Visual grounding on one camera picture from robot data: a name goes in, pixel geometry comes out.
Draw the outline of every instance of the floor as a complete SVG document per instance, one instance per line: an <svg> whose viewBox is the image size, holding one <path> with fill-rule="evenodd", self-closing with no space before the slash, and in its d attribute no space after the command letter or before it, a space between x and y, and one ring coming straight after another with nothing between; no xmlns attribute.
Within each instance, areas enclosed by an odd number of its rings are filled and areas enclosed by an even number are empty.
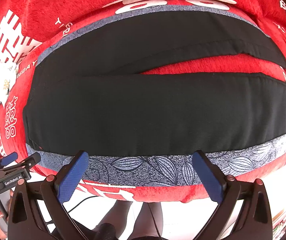
<svg viewBox="0 0 286 240"><path fill-rule="evenodd" d="M33 174L31 181L43 179L44 177ZM269 196L272 216L274 216L286 206L286 166L263 178L263 181ZM75 191L70 201L66 202L64 206L67 210L70 210L88 196L89 193ZM114 205L114 202L115 200L104 197L91 198L73 210L70 215L78 222L92 229ZM241 201L238 201L235 213L238 213L241 204ZM40 205L45 220L50 220L44 203L40 203ZM127 226L120 240L126 240L131 234L141 206L142 203L140 202L135 202L131 206ZM211 216L216 206L217 204L209 198L193 200L189 203L162 202L164 216L163 237L169 240L193 239Z"/></svg>

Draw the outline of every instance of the bedding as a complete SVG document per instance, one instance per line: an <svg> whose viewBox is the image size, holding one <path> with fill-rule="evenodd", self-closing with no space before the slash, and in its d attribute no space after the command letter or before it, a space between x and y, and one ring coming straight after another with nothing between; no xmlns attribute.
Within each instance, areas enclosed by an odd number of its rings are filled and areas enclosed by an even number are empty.
<svg viewBox="0 0 286 240"><path fill-rule="evenodd" d="M146 202L206 197L191 167L196 147L241 180L286 164L282 0L0 0L6 60L19 72L0 106L0 155L38 151L35 171L47 176L83 143L91 162L80 190ZM100 114L109 122L93 125Z"/></svg>

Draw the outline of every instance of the black fabric pad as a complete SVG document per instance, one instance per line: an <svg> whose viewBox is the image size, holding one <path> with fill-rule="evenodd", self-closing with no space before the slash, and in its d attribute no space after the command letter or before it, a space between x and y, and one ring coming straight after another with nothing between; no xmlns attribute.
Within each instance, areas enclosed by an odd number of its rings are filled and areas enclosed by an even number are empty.
<svg viewBox="0 0 286 240"><path fill-rule="evenodd" d="M272 39L245 21L202 11L148 13L109 23L62 45L37 66L31 91L73 76L135 74L240 53L286 68Z"/></svg>
<svg viewBox="0 0 286 240"><path fill-rule="evenodd" d="M262 73L71 77L35 90L23 119L29 145L64 155L239 150L286 133L286 83Z"/></svg>

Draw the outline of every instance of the red fleece blanket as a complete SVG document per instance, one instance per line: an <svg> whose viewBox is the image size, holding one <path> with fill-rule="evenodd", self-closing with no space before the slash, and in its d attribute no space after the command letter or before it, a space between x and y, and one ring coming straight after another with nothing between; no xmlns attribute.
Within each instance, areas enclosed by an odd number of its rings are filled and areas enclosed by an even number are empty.
<svg viewBox="0 0 286 240"><path fill-rule="evenodd" d="M19 160L27 157L22 111L27 102L37 58L45 49L62 37L105 17L158 4L193 4L232 12L262 29L286 58L286 4L282 0L0 0L0 61L20 63L17 82L5 108L0 106L0 155L16 151ZM286 70L248 55L192 60L146 73L193 72L262 72L286 82ZM239 176L239 179L253 181L285 164L286 154ZM36 166L35 171L44 176L54 173L41 166ZM207 196L202 185L131 187L83 181L79 189L111 198L147 202L188 202Z"/></svg>

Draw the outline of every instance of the screw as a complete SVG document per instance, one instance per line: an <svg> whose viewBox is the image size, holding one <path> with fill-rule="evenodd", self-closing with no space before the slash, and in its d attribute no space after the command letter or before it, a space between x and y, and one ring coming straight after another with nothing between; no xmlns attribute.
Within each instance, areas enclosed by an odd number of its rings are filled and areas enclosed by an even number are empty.
<svg viewBox="0 0 286 240"><path fill-rule="evenodd" d="M256 179L256 183L257 183L258 185L263 185L263 181L262 181L261 179Z"/></svg>
<svg viewBox="0 0 286 240"><path fill-rule="evenodd" d="M227 178L228 181L234 181L235 180L235 177L233 175L231 175L231 174L226 175L226 178Z"/></svg>
<svg viewBox="0 0 286 240"><path fill-rule="evenodd" d="M25 182L24 179L19 179L18 184L19 184L19 185L22 185L24 182Z"/></svg>
<svg viewBox="0 0 286 240"><path fill-rule="evenodd" d="M47 180L48 182L51 182L51 181L53 181L54 179L55 179L55 176L54 176L54 175L49 175L49 176L46 177L46 180Z"/></svg>

